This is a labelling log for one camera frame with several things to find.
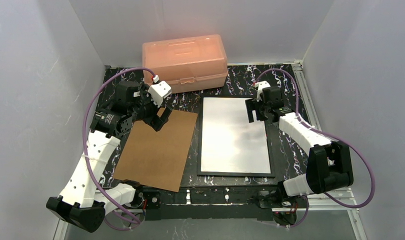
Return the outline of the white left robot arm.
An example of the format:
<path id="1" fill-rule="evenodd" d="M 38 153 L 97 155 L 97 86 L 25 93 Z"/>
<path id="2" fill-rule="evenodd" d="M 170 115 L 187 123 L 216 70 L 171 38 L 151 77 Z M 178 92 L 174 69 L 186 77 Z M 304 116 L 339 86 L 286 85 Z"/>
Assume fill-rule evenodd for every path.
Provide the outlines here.
<path id="1" fill-rule="evenodd" d="M 60 220 L 93 233 L 118 205 L 132 203 L 137 182 L 125 180 L 101 193 L 98 180 L 134 122 L 143 121 L 156 132 L 163 127 L 173 110 L 167 107 L 161 116 L 158 112 L 171 93 L 165 81 L 152 85 L 120 82 L 114 97 L 95 110 L 90 127 L 84 129 L 85 151 L 64 189 L 49 197 L 46 208 Z"/>

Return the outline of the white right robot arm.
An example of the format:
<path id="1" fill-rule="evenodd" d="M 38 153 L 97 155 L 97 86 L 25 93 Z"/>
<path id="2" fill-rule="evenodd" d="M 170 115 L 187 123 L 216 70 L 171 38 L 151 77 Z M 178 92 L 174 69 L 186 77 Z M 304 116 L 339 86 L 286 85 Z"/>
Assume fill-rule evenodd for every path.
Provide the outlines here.
<path id="1" fill-rule="evenodd" d="M 248 121 L 276 123 L 307 154 L 306 172 L 281 181 L 271 196 L 284 201 L 300 195 L 323 194 L 349 187 L 354 182 L 350 148 L 316 132 L 291 108 L 286 107 L 280 88 L 266 81 L 255 84 L 256 97 L 245 101 Z"/>

